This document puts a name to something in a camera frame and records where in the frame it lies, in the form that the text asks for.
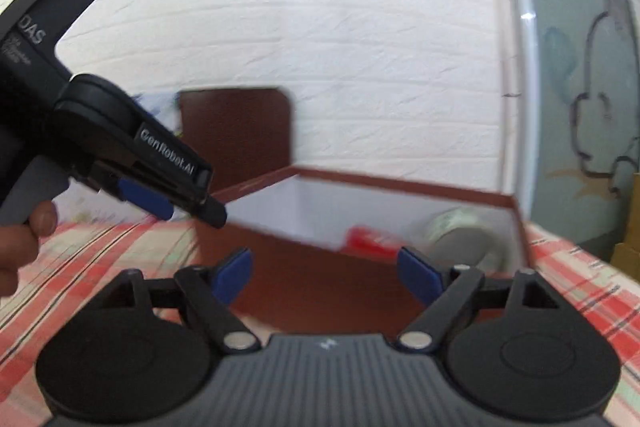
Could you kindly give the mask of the person's left hand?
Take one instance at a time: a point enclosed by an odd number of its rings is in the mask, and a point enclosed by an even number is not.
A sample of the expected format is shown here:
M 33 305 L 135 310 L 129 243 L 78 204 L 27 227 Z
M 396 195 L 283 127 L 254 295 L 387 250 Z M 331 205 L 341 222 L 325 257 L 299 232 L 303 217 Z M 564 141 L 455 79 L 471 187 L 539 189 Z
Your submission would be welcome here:
M 1 228 L 0 295 L 12 296 L 20 282 L 18 271 L 38 256 L 40 239 L 52 235 L 58 226 L 58 211 L 53 202 L 42 202 L 25 225 Z

